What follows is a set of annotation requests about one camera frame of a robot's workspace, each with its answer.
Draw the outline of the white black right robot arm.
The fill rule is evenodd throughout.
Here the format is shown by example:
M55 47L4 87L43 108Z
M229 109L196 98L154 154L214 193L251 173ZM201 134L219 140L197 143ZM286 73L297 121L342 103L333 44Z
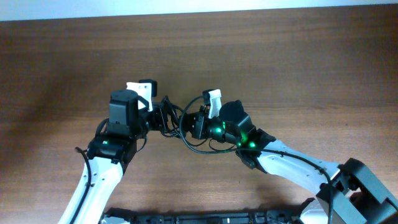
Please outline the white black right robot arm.
M230 143L250 169L283 177L314 194L298 216L302 223L396 222L397 199L361 161L323 161L296 151L253 125L242 103L207 101L196 113L183 111L182 135Z

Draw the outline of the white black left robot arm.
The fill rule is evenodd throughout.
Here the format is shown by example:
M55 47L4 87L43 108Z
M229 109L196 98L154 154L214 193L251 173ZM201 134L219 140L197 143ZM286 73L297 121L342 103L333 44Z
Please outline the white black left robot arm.
M83 173L60 223L98 223L128 164L137 140L149 132L143 115L151 112L155 90L117 90L109 101L109 117L98 125L86 150L76 147L85 161Z

